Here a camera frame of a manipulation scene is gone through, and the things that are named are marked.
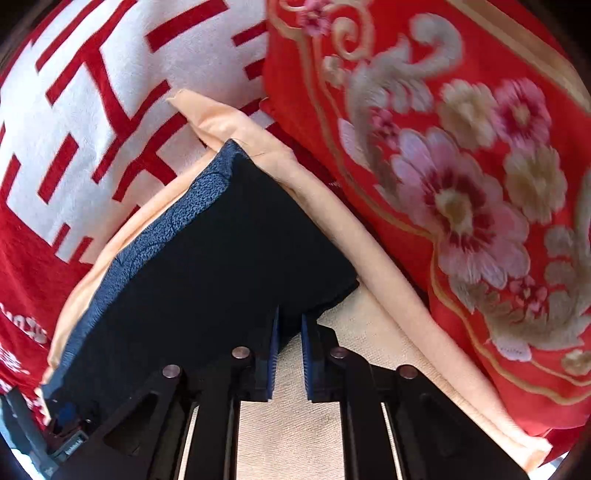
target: beige fabric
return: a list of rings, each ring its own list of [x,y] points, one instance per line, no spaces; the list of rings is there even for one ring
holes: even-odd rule
[[[290,149],[241,112],[194,92],[181,90],[170,102],[210,149],[125,224],[72,292],[57,324],[45,381],[115,255],[172,205],[232,138],[290,192],[347,256],[364,283],[323,316],[336,328],[339,342],[378,365],[416,365],[521,466],[532,470],[541,463],[550,444],[527,436],[512,421],[494,387],[433,321],[387,254],[340,200],[297,163]],[[281,354],[273,402],[243,408],[240,479],[342,478],[338,408],[305,401],[298,343],[293,340]]]

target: pink flower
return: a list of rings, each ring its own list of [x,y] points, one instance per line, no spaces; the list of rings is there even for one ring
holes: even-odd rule
[[[523,246],[529,225],[503,201],[499,182],[484,173],[441,129],[423,137],[403,129],[392,157],[398,198],[409,217],[437,237],[439,267],[467,283],[482,278],[504,288],[530,269]]]
[[[330,30],[330,20],[324,7],[330,0],[306,0],[304,9],[297,14],[297,23],[311,37],[326,35]]]
[[[394,123],[393,115],[389,110],[382,108],[377,112],[374,112],[371,124],[374,129],[374,134],[384,140],[386,145],[392,150],[398,148],[398,134],[400,129],[398,125]]]
[[[534,82],[505,80],[497,88],[495,98],[498,107],[492,123],[502,140],[527,151],[548,143],[552,120],[544,94]]]
[[[548,289],[544,286],[536,286],[535,280],[529,275],[510,282],[509,291],[515,295],[517,305],[520,307],[527,305],[527,310],[532,313],[539,313],[548,296]]]

